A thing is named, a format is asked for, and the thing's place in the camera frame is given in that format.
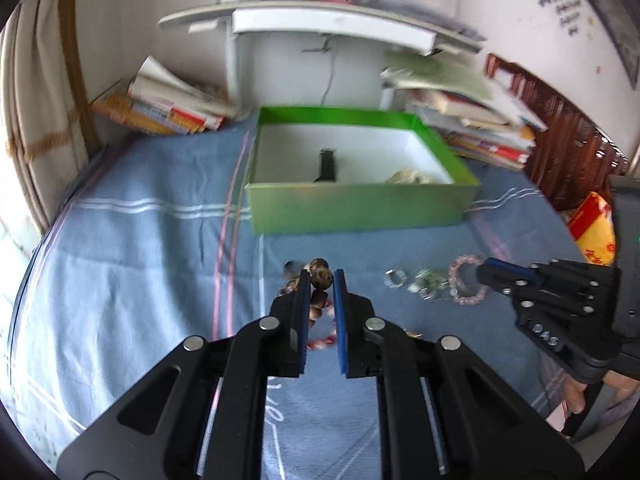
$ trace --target electrical cable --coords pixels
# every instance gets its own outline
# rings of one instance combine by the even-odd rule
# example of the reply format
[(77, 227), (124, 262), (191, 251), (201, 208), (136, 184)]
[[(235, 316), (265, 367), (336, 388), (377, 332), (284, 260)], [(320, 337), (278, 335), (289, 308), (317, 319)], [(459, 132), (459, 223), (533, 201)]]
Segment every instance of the electrical cable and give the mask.
[(324, 104), (326, 103), (326, 98), (329, 95), (329, 90), (331, 90), (331, 86), (334, 83), (335, 61), (336, 61), (336, 58), (338, 56), (338, 47), (337, 47), (337, 45), (332, 45), (327, 50), (329, 51), (329, 56), (330, 56), (331, 72), (329, 74), (329, 81), (326, 84), (326, 89), (324, 90), (324, 94), (322, 94), (322, 98), (320, 99), (320, 106), (324, 106)]

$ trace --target wooden headboard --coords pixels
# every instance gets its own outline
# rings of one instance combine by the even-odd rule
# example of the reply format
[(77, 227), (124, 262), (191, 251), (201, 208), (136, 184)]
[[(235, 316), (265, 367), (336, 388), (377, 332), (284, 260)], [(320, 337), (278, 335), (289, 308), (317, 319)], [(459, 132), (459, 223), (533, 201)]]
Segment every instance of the wooden headboard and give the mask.
[(546, 132), (536, 132), (536, 147), (524, 171), (556, 211), (578, 207), (590, 191), (609, 200), (607, 177), (625, 174), (628, 161), (607, 134), (569, 99), (520, 65), (488, 54), (484, 71), (500, 79), (506, 72), (511, 92), (548, 126)]

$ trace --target metal screw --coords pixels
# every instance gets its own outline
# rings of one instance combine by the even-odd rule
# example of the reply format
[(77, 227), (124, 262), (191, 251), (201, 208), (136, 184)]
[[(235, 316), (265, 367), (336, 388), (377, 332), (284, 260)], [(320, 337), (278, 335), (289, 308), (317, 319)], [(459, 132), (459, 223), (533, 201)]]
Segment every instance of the metal screw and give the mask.
[(446, 335), (440, 340), (440, 345), (445, 350), (457, 350), (462, 346), (460, 339), (454, 335)]
[(187, 352), (195, 352), (204, 346), (204, 339), (199, 335), (191, 335), (182, 342), (182, 348)]
[(280, 325), (280, 320), (277, 317), (267, 316), (260, 320), (260, 328), (263, 330), (275, 330)]
[(377, 332), (378, 330), (382, 330), (385, 327), (385, 320), (380, 319), (379, 317), (370, 317), (364, 322), (364, 326), (366, 326), (369, 330)]

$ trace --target green box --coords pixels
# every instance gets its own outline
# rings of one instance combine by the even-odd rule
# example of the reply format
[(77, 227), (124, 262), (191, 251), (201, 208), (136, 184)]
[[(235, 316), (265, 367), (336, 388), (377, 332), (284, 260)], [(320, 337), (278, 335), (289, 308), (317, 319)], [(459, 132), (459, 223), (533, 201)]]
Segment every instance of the green box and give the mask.
[[(314, 182), (323, 148), (336, 149), (336, 182)], [(249, 164), (257, 234), (457, 224), (480, 186), (420, 119), (397, 112), (262, 108)], [(386, 183), (407, 166), (434, 183)]]

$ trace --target red and yellow bag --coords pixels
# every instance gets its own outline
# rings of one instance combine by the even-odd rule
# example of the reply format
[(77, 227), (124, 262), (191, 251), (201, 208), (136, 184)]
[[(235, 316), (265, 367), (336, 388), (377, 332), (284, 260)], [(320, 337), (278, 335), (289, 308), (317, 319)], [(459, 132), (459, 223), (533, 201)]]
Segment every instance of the red and yellow bag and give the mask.
[(603, 197), (590, 192), (568, 225), (587, 260), (599, 265), (613, 262), (616, 256), (616, 237), (611, 220), (611, 206)]

